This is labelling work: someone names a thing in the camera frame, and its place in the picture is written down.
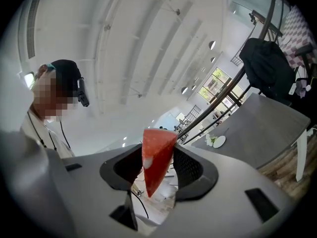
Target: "wooden floor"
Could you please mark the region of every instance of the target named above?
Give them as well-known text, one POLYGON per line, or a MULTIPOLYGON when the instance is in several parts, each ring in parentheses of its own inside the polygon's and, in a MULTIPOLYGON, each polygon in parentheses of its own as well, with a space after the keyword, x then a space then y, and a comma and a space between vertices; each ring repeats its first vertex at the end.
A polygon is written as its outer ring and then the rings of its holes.
POLYGON ((303 178, 296 181, 297 145, 294 144, 276 159, 259 169, 259 172, 282 188, 294 199, 302 198, 310 185, 311 175, 317 168, 317 134, 309 137, 303 178))

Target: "white plate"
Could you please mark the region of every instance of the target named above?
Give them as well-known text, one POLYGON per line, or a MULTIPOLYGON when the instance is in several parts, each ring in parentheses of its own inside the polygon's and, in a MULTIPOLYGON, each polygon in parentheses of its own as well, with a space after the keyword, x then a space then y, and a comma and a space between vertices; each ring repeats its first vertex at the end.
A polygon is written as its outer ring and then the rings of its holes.
POLYGON ((214 148, 219 148, 221 145, 224 144, 226 141, 225 136, 220 136, 219 138, 216 139, 216 141, 213 143, 214 148))

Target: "black railing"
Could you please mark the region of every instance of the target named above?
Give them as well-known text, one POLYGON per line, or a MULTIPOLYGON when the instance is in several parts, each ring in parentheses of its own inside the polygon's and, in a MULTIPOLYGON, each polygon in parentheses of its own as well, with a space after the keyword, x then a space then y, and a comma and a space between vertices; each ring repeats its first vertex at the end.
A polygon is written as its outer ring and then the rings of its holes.
POLYGON ((250 32, 249 36, 247 37, 246 41, 242 44, 241 48, 238 50, 238 52, 234 55, 234 57, 231 59, 231 62, 234 63, 236 66, 239 66, 240 64, 242 64, 242 60, 240 59, 240 52, 243 49, 245 43, 247 42, 247 40, 251 37, 251 35, 253 34, 253 31, 255 29, 256 25, 253 27, 252 31, 250 32))
MULTIPOLYGON (((249 91, 249 89, 251 88, 251 85, 249 85, 246 90, 244 90, 244 92, 241 94, 241 96, 238 98, 238 101, 240 101, 245 94, 247 93, 247 91, 249 91)), ((192 138, 188 139, 185 143, 187 144, 188 142, 192 141, 194 138, 202 135, 206 130, 208 130, 211 126, 213 126, 215 123, 217 123, 221 118, 223 118, 232 108, 234 108, 236 106, 236 104, 232 104, 225 112, 223 112, 223 114, 221 116, 219 116, 216 120, 213 121, 213 123, 211 123, 210 125, 208 125, 206 128, 204 128, 201 132, 197 133, 195 136, 193 136, 192 138)))
MULTIPOLYGON (((268 10, 268 14, 267 17, 265 19, 262 31, 259 35, 259 39, 264 40, 270 22, 272 20, 273 17, 273 12, 274 12, 274 6, 275 6, 275 0, 271 0, 271 5, 270 8, 268 10)), ((187 128, 185 128, 181 133, 178 134, 178 138, 181 138, 183 135, 185 135, 186 133, 188 133, 189 131, 191 131, 196 125, 198 125, 202 120, 204 120, 213 110, 215 110, 215 108, 222 102, 222 100, 228 95, 228 93, 230 93, 232 91, 232 89, 238 84, 238 82, 241 80, 241 78, 244 76, 245 74, 245 70, 244 67, 242 67, 240 69, 240 71, 237 73, 237 75, 234 77, 234 79, 232 80, 231 84, 229 84, 228 86, 226 86, 224 88, 224 90, 218 95, 216 101, 214 101, 196 120, 194 120, 187 128)))
MULTIPOLYGON (((280 30, 281 30, 281 26, 282 26, 282 21, 283 21, 283 10, 284 10, 284 0, 282 0, 282 12, 281 12, 281 18, 279 19, 278 31, 280 31, 280 30)), ((277 37, 278 37, 278 34, 276 34, 275 39, 274 39, 274 42, 276 42, 276 41, 277 41, 277 37)))

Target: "ceiling beam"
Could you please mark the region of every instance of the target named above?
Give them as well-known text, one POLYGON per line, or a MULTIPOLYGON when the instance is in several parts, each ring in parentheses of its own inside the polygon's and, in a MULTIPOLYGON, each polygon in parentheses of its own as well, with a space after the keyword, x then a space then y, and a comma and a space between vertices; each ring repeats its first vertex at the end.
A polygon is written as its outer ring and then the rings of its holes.
POLYGON ((196 25, 194 26, 192 32, 190 33, 190 35, 187 37, 184 45, 182 46, 181 50, 179 51, 179 53, 177 54, 177 57, 174 58, 173 64, 170 67, 168 73, 165 76, 165 79, 158 91, 158 94, 161 95, 163 90, 165 89, 167 83, 169 82, 170 78, 172 77, 173 73, 175 72, 179 61, 181 61, 183 55, 185 54, 186 50, 188 49, 189 45, 191 44, 193 38, 195 37, 195 35, 197 34, 198 29, 200 28, 200 26, 202 25, 202 21, 198 20, 196 25))
POLYGON ((166 51, 169 47, 169 45, 171 44, 172 40, 174 39, 175 34, 177 33, 180 25, 182 24, 182 20, 186 17, 187 13, 189 12, 189 10, 191 9, 191 7, 193 6, 193 3, 191 1, 187 1, 184 5, 184 7, 180 10, 180 18, 177 18, 176 21, 174 22, 174 24, 172 25, 170 31, 167 34, 167 37, 165 38, 161 48, 159 49, 158 52, 158 56, 155 59, 155 62, 151 68, 149 77, 147 82, 145 83, 144 89, 143 89, 143 96, 146 96, 151 84, 154 80, 154 77, 159 69, 159 66, 166 54, 166 51))
POLYGON ((169 94, 171 94, 175 88, 175 86, 177 85, 177 83, 181 80, 181 78, 183 77, 183 75, 186 73, 187 69, 189 68, 190 64, 192 63, 192 60, 194 59, 195 55, 197 54, 198 50, 201 48, 202 44, 204 43, 204 41, 207 38, 207 34, 205 33, 202 38, 200 39, 200 41, 198 42, 194 52, 192 53, 192 55, 189 57, 189 59, 187 60, 186 65, 184 66, 184 69, 179 73, 177 79, 175 80, 174 84, 172 85, 169 94))
MULTIPOLYGON (((102 7, 104 10, 101 10, 100 16, 97 17, 97 22, 102 22, 101 28, 99 29, 99 35, 97 40, 96 47, 96 62, 94 67, 94 83, 95 83, 95 96, 98 100, 98 107, 100 114, 104 114, 105 111, 105 101, 106 96, 104 92, 104 78, 105 74, 105 65, 106 65, 106 53, 108 38, 111 33, 111 25, 115 19, 116 13, 120 8, 123 0, 109 0, 108 2, 101 1, 102 7)), ((92 45, 88 45, 89 50, 93 50, 92 45)))
POLYGON ((124 73, 123 86, 121 90, 121 100, 120 100, 121 104, 125 105, 127 103, 130 85, 131 85, 136 64, 138 62, 139 55, 141 53, 145 39, 147 38, 147 35, 150 31, 150 28, 163 4, 164 4, 164 0, 156 1, 155 5, 150 10, 149 14, 145 17, 146 20, 142 24, 143 27, 140 29, 139 34, 137 35, 139 39, 136 41, 136 44, 133 48, 132 55, 129 59, 128 67, 124 73))

